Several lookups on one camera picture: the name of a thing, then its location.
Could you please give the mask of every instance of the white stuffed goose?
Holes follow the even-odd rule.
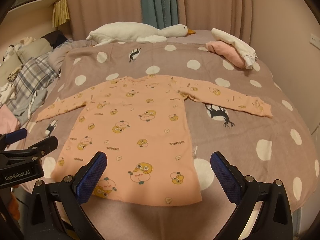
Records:
[[[167,41],[169,37],[184,37],[195,33],[182,24],[166,27],[162,30],[144,23],[109,23],[89,33],[87,40],[97,42],[96,46],[117,41]]]

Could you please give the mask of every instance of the polka dot blanket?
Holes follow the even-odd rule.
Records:
[[[38,113],[55,101],[106,80],[157,73],[210,81],[259,97],[271,105],[273,118],[187,99],[185,108],[202,201],[171,207],[168,199],[168,206],[154,207],[92,196],[82,208],[102,236],[108,240],[213,239],[235,208],[210,168],[210,156],[215,151],[222,152],[231,165],[257,181],[282,180],[292,212],[314,192],[319,162],[310,132],[297,109],[274,83],[270,70],[260,60],[252,70],[240,70],[208,52],[203,44],[119,42],[73,49],[65,57],[56,87],[27,125],[29,134],[19,148],[56,136],[58,149],[43,160],[43,180],[53,182],[51,172],[55,165],[63,164],[59,155],[81,109],[35,123]],[[30,181],[23,187],[31,192],[34,183]],[[258,208],[252,217],[257,216]],[[61,216],[67,220],[63,211]]]

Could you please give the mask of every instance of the beige wall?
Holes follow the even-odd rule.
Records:
[[[52,32],[53,6],[27,13],[12,21],[5,21],[0,25],[0,62],[10,44],[17,44],[21,38],[32,36],[39,39]]]
[[[250,45],[312,132],[320,122],[320,26],[303,0],[252,0]]]

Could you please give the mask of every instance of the blue textured pad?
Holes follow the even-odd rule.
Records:
[[[76,198],[79,205],[89,200],[106,167],[107,156],[101,153],[77,186]]]
[[[232,173],[215,153],[211,155],[210,164],[229,201],[239,205],[242,199],[241,187]]]
[[[11,133],[8,133],[5,136],[5,142],[8,145],[13,144],[15,142],[18,142],[18,141],[26,138],[27,134],[28,134],[28,132],[24,128],[17,130],[17,131],[14,131],[14,132],[11,132]]]

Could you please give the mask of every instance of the wall outlet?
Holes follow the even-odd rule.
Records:
[[[320,49],[320,38],[311,33],[310,43]]]

